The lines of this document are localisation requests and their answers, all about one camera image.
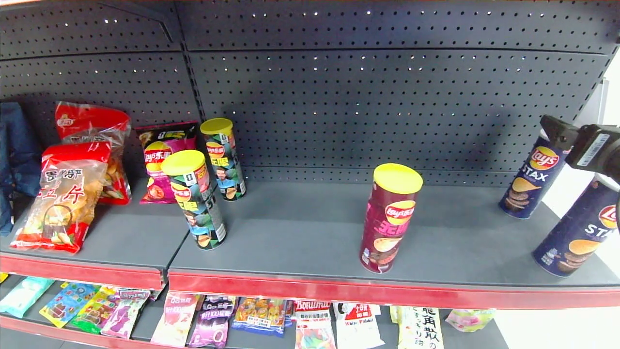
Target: red snack bag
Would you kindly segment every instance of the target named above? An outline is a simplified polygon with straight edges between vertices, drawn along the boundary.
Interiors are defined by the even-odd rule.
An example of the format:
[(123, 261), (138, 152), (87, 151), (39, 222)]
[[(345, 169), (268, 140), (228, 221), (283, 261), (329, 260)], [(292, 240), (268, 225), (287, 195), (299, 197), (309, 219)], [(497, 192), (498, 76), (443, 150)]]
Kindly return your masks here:
[(110, 142), (112, 156), (105, 175), (106, 184), (99, 202), (126, 205), (131, 200), (131, 190), (123, 169), (123, 147), (129, 136), (129, 117), (116, 109), (58, 102), (56, 129), (62, 142)]
[(42, 158), (41, 191), (11, 247), (78, 252), (95, 217), (111, 152), (108, 142), (47, 148)]

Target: chip canister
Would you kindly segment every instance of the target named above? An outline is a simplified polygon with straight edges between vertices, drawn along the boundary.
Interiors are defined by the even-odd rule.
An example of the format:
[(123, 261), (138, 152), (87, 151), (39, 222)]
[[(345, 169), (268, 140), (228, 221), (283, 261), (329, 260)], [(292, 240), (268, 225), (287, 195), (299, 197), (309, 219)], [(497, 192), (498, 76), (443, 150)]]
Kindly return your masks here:
[(597, 173), (566, 215), (532, 252), (534, 260), (553, 275), (570, 276), (607, 237), (618, 233), (619, 190), (618, 183)]
[(541, 130), (527, 160), (500, 200), (500, 208), (513, 217), (528, 219), (560, 173), (568, 153), (553, 147)]
[(226, 229), (206, 171), (205, 155), (198, 150), (182, 150), (169, 155), (161, 170), (187, 219), (190, 233), (202, 250), (212, 250), (226, 238)]
[(232, 126), (232, 121), (222, 117), (207, 120), (200, 125), (219, 192), (226, 201), (236, 201), (246, 193)]
[(366, 208), (360, 261), (374, 273), (386, 273), (414, 214), (423, 179), (404, 165), (385, 163), (373, 173), (373, 190)]

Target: shelf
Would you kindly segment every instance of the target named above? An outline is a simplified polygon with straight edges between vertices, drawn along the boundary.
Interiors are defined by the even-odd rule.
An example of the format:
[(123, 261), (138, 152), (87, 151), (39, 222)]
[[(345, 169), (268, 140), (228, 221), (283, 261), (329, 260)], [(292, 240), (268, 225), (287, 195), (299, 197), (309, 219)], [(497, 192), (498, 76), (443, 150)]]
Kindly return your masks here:
[[(0, 285), (0, 299), (4, 297), (19, 281), (19, 276), (11, 276), (4, 283)], [(160, 345), (150, 344), (150, 340), (157, 322), (163, 313), (165, 294), (162, 294), (156, 302), (150, 302), (142, 311), (142, 314), (138, 318), (136, 327), (131, 336), (131, 340), (124, 340), (121, 338), (112, 338), (102, 335), (93, 335), (76, 330), (70, 324), (64, 329), (58, 329), (52, 326), (46, 319), (39, 315), (38, 311), (47, 302), (52, 299), (60, 290), (60, 282), (57, 282), (49, 288), (49, 290), (30, 308), (23, 319), (16, 319), (9, 315), (0, 315), (0, 326), (5, 329), (18, 330), (28, 333), (40, 334), (49, 340), (49, 343), (45, 342), (45, 345), (39, 346), (40, 348), (48, 348), (53, 345), (57, 345), (57, 340), (66, 340), (70, 342), (79, 342), (86, 345), (94, 345), (107, 348), (119, 348), (119, 349), (138, 349), (138, 348), (166, 348)], [(389, 310), (387, 307), (382, 307), (382, 314), (377, 318), (379, 324), (379, 331), (381, 332), (381, 338), (385, 345), (378, 347), (378, 349), (393, 349), (397, 346), (398, 341), (398, 326), (392, 324), (389, 319)], [(475, 349), (480, 348), (481, 345), (494, 349), (507, 349), (506, 343), (503, 340), (502, 334), (495, 322), (491, 322), (486, 326), (484, 330), (476, 333), (461, 333), (452, 326), (443, 321), (448, 315), (448, 310), (441, 310), (441, 331), (443, 333), (444, 347), (445, 349)], [(44, 338), (39, 337), (38, 341), (44, 341)], [(10, 345), (4, 346), (5, 339), (2, 340), (2, 347), (13, 349), (22, 347), (12, 347)], [(295, 345), (295, 328), (288, 327), (285, 330), (284, 338), (258, 335), (254, 333), (229, 329), (228, 343), (226, 348), (228, 349), (286, 349), (293, 348)], [(62, 346), (62, 348), (74, 348), (72, 346)]]
[(374, 274), (358, 249), (370, 184), (251, 182), (219, 201), (228, 237), (213, 251), (188, 238), (170, 289), (458, 309), (620, 306), (620, 279), (595, 255), (570, 278), (530, 253), (558, 218), (504, 214), (503, 188), (422, 188), (393, 269)]
[(140, 205), (146, 180), (132, 187), (127, 206), (97, 206), (82, 250), (75, 255), (9, 248), (24, 224), (22, 210), (13, 233), (0, 238), (0, 271), (57, 280), (161, 289), (163, 272), (187, 234), (177, 205)]

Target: yellow lid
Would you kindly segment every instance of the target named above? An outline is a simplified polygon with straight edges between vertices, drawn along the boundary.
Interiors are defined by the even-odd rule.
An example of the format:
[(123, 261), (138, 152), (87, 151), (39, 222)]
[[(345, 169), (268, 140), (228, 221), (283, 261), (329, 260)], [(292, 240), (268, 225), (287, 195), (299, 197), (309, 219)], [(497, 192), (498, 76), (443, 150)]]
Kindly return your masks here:
[(182, 150), (169, 155), (161, 170), (168, 176), (182, 176), (199, 169), (205, 164), (205, 155), (198, 150)]
[(375, 183), (394, 194), (417, 193), (424, 180), (413, 169), (397, 163), (385, 163), (374, 169)]
[(232, 121), (223, 117), (217, 117), (203, 122), (200, 125), (200, 132), (205, 135), (229, 134), (233, 129), (232, 126)]

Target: purple chip canister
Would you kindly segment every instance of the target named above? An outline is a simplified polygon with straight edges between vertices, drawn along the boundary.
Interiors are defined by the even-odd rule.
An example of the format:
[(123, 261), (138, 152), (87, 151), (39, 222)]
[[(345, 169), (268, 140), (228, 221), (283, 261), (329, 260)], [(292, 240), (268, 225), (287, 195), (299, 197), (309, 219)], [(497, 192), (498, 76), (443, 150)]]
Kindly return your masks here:
[(513, 217), (528, 219), (560, 173), (568, 153), (553, 147), (541, 130), (528, 159), (500, 200), (500, 208)]
[(532, 252), (534, 260), (553, 275), (570, 276), (608, 236), (618, 232), (618, 191), (618, 183), (597, 173), (575, 204)]

